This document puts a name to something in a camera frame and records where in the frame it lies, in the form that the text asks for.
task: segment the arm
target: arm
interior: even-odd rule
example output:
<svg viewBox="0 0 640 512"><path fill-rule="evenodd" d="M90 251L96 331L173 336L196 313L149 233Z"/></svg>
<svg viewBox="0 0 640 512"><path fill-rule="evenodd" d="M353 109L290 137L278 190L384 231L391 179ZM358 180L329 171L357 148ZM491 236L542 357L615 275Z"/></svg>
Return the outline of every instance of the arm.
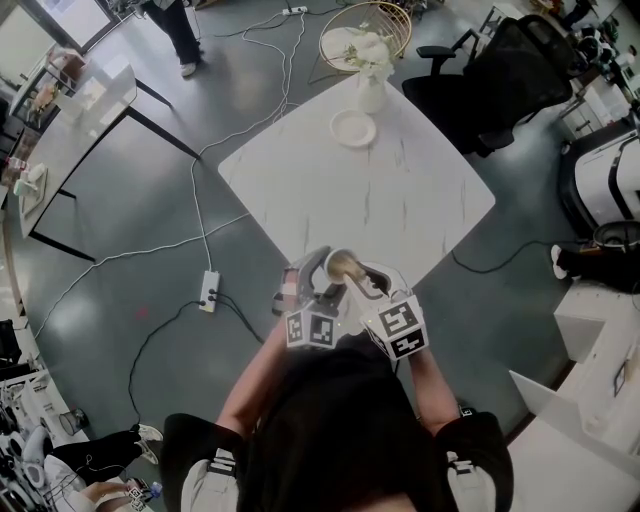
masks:
<svg viewBox="0 0 640 512"><path fill-rule="evenodd" d="M460 417L458 402L428 348L409 356L418 410L424 426L436 435L447 423Z"/></svg>
<svg viewBox="0 0 640 512"><path fill-rule="evenodd" d="M281 318L233 386L216 421L217 425L240 434L243 439L249 437L280 375L286 348L285 322Z"/></svg>

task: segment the black shirt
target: black shirt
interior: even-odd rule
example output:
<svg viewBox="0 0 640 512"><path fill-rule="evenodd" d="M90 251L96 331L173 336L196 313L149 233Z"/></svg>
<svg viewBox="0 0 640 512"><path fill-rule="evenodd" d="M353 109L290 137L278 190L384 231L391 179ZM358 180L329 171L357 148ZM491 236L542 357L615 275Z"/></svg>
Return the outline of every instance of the black shirt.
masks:
<svg viewBox="0 0 640 512"><path fill-rule="evenodd" d="M179 510L189 468L213 459L217 448L236 458L241 512L340 511L399 493L418 511L455 511L448 451L485 469L496 484L496 510L509 510L513 470L493 415L460 418L434 438L366 334L341 340L331 352L290 357L291 369L248 443L204 420L167 419L160 469L170 512Z"/></svg>

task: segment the white cable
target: white cable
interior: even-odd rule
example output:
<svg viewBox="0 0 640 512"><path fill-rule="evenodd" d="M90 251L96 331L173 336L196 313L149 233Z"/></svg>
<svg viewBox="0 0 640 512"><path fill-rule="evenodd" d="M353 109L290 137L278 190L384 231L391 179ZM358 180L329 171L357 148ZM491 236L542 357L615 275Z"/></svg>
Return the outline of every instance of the white cable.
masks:
<svg viewBox="0 0 640 512"><path fill-rule="evenodd" d="M204 148L202 148L200 150L200 152L198 153L199 156L202 156L203 153L209 149L212 148L214 146L218 146L220 144L222 144L223 142L228 141L229 139L231 139L232 137L237 137L238 135L244 135L245 133L250 132L251 130L253 130L256 126L262 124L262 123L266 123L269 119L271 119L274 115L276 115L278 113L278 115L280 117L282 117L282 115L284 115L284 110L286 110L286 106L287 106L287 98L289 95L289 86L291 84L291 69L292 69L292 65L293 65L293 58L295 57L296 54L296 49L298 48L298 45L300 44L300 41L302 39L302 35L305 32L305 27L304 27L304 13L302 13L300 19L302 20L302 30L300 31L300 34L298 35L298 41L296 42L296 44L293 47L293 52L291 54L291 57L289 58L289 75L287 78L287 68L286 68L286 63L287 63L287 56L285 55L285 53L278 48L277 46L274 46L272 44L269 43L263 43L262 41L256 41L254 39L247 39L246 35L247 32L249 32L249 30L251 30L252 28L258 27L260 25L265 25L267 23L269 23L270 21L272 21L273 19L277 18L278 16L282 16L282 13L277 13L274 14L273 16L271 16L271 18L269 18L268 20L262 21L260 23L256 23L254 25L251 25L250 27L248 27L243 33L242 33L242 40L246 41L248 43L254 43L254 44L258 44L260 46L266 46L268 48L273 48L274 50L280 52L280 54L282 55L282 100L280 101L280 103L278 104L278 106L275 108L275 110L273 112L271 112L271 114L269 114L267 117L265 117L264 119L262 119L261 121L256 121L255 123L253 123L249 128L247 128L246 130L243 130L241 132L236 132L236 133L232 133L231 135L226 136L224 139L219 140L218 142L213 142L212 144L208 144L206 145ZM198 222L200 223L200 230L202 231L202 240L204 241L204 246L205 249L207 251L207 260L209 262L209 272L213 271L213 264L211 262L211 252L209 251L209 245L207 244L207 239L206 237L204 237L204 223L202 221L202 215L200 213L200 205L198 203L198 195L196 192L196 179L195 176L193 174L193 169L196 165L196 162L198 160L196 160L195 158L193 159L193 162L191 163L191 183L193 185L193 198L195 200L196 203L196 211L198 213Z"/></svg>
<svg viewBox="0 0 640 512"><path fill-rule="evenodd" d="M241 219L244 219L245 217L248 217L250 214L249 213L245 213L244 215L240 215L240 217L236 217L233 220L230 220L229 222L225 222L224 224L221 224L220 226L218 226L217 228L213 228L211 231L209 231L208 233L205 233L205 237L209 236L209 235L213 235L216 231L220 231L222 228L227 227L229 224L233 224L234 222L238 222ZM104 263L106 263L107 261L111 261L111 260L116 260L118 258L124 258L125 256L136 256L138 254L151 254L152 252L156 252L156 251L162 251L163 249L173 249L174 247L180 247L181 245L184 244L188 244L189 242L194 242L196 240L202 240L202 237L200 235L198 236L194 236L193 238L188 238L187 240L183 240L182 242L178 242L177 244L172 244L172 245L163 245L162 247L156 247L155 249L148 249L146 251L133 251L133 252L123 252L122 254L118 254L117 256L108 256L107 258L103 259L100 263L94 263L93 265L91 265L87 270L85 270L82 274L80 274L80 277L78 277L78 279L76 279L73 283L71 283L71 286L69 286L69 288L67 288L62 295L60 295L60 297L58 298L57 301L55 301L53 303L53 306L51 306L51 309L49 309L49 312L47 313L47 316L45 316L44 318L44 322L42 322L42 325L40 326L40 329L38 329L38 332L36 333L36 335L34 336L34 339L37 339L38 336L40 335L40 332L42 331L42 329L44 329L44 326L47 324L47 320L49 320L49 317L51 316L51 313L53 312L53 310L55 309L55 307L58 305L58 303L64 298L64 296L69 293L71 291L71 289L78 284L78 282L84 277L86 276L89 272L91 272L94 268L97 268L101 265L103 265Z"/></svg>

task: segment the white robot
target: white robot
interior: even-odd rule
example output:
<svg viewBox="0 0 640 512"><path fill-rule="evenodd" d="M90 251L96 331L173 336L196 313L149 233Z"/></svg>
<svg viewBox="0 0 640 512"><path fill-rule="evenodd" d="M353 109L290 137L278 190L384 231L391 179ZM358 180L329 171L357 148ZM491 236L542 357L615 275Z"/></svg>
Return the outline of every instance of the white robot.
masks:
<svg viewBox="0 0 640 512"><path fill-rule="evenodd" d="M362 279L332 271L332 261L345 255L362 272ZM313 278L321 267L332 284L320 294L314 289ZM283 283L273 308L282 313L284 295L296 297L294 311L286 313L288 347L335 348L338 308L347 292L360 309L360 324L389 359L397 361L428 346L422 308L397 270L358 262L350 251L326 246L287 267L285 275L291 269L298 270L298 284Z"/></svg>

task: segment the white marble table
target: white marble table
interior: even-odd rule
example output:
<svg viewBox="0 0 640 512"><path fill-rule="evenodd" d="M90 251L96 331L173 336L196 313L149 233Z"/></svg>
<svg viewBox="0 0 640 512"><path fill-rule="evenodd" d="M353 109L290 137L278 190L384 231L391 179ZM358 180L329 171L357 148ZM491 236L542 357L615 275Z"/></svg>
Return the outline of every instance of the white marble table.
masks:
<svg viewBox="0 0 640 512"><path fill-rule="evenodd" d="M270 126L219 173L289 261L322 245L399 270L414 286L495 203L440 131L398 90L372 116L369 148L331 136L334 114L355 106L358 77Z"/></svg>
<svg viewBox="0 0 640 512"><path fill-rule="evenodd" d="M73 256L95 261L93 257L37 232L36 226L58 193L75 199L73 194L62 189L64 183L89 152L126 116L135 119L178 149L199 158L183 142L131 107L138 88L171 107L171 103L165 98L136 79L133 68L124 57L118 56L105 66L95 63L88 65L73 96L82 104L83 113L76 120L71 120L64 112L58 114L28 159L31 166L44 163L48 168L48 176L42 202L27 215L20 215L23 237L31 236Z"/></svg>

